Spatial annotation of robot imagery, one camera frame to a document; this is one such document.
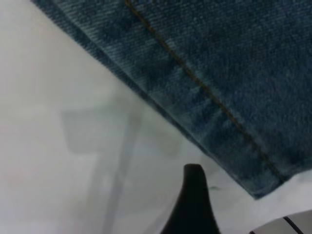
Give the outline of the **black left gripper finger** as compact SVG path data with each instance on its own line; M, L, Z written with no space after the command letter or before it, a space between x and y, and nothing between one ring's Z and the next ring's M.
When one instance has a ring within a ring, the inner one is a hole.
M163 234L218 234L203 168L184 166L183 183Z

